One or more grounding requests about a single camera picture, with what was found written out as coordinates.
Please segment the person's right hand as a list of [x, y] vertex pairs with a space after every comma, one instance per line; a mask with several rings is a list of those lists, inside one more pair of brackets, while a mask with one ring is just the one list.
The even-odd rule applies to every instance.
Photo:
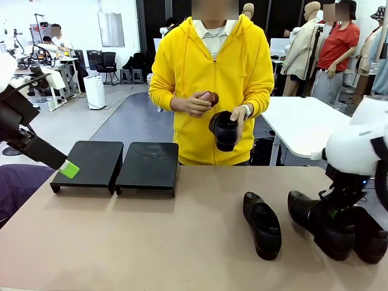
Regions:
[[191, 117], [200, 118], [211, 109], [209, 92], [196, 92], [189, 98], [175, 96], [170, 101], [170, 108], [174, 112], [185, 112]]

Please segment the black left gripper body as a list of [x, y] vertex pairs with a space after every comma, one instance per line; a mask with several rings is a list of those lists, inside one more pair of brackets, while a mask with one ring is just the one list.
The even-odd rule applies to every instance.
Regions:
[[8, 85], [1, 93], [1, 142], [19, 152], [30, 150], [36, 134], [21, 129], [28, 127], [39, 115], [39, 110], [15, 88]]

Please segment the person's left hand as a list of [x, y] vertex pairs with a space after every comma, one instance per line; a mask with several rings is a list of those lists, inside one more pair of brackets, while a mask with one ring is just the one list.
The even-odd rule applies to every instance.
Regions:
[[240, 105], [233, 109], [232, 114], [230, 116], [230, 120], [233, 122], [237, 122], [237, 140], [236, 144], [239, 143], [239, 140], [242, 137], [244, 130], [244, 121], [253, 113], [253, 105], [251, 103]]

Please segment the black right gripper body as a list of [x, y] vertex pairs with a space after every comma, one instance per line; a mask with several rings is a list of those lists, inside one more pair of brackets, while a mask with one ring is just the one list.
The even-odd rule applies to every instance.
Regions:
[[341, 172], [328, 165], [326, 176], [332, 180], [327, 190], [320, 191], [322, 205], [329, 210], [344, 210], [352, 207], [366, 194], [365, 186], [370, 176]]

